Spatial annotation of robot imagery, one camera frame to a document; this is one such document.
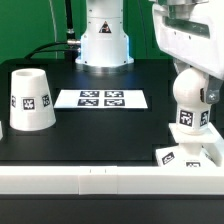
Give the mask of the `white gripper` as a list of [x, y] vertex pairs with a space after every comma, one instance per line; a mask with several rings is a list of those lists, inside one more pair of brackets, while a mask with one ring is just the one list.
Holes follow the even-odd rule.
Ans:
[[201, 101], [218, 103], [224, 80], [224, 0], [152, 1], [159, 49], [179, 59], [174, 61], [177, 74], [190, 65], [205, 72]]

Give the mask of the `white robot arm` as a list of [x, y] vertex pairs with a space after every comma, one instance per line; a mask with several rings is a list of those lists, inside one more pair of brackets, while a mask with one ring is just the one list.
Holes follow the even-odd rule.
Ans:
[[[159, 49], [177, 72], [192, 66], [209, 76], [202, 100], [214, 104], [224, 83], [224, 0], [149, 0]], [[86, 0], [87, 28], [76, 62], [97, 72], [129, 65], [123, 0]]]

